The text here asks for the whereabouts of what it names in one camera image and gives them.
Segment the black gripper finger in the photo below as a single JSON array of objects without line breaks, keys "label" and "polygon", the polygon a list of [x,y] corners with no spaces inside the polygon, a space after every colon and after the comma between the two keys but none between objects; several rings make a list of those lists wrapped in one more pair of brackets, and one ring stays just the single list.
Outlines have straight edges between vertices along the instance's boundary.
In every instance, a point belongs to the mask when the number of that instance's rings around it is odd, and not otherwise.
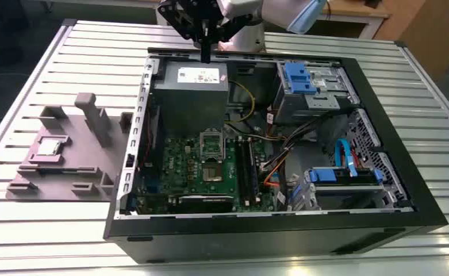
[{"label": "black gripper finger", "polygon": [[212,45],[218,42],[227,42],[238,31],[249,24],[251,16],[238,16],[218,25],[218,18],[208,19],[207,33],[206,33],[206,62],[210,63],[210,54]]},{"label": "black gripper finger", "polygon": [[200,1],[160,1],[158,13],[179,33],[182,38],[192,40],[200,49],[200,62],[206,62],[206,41],[203,19],[199,14]]}]

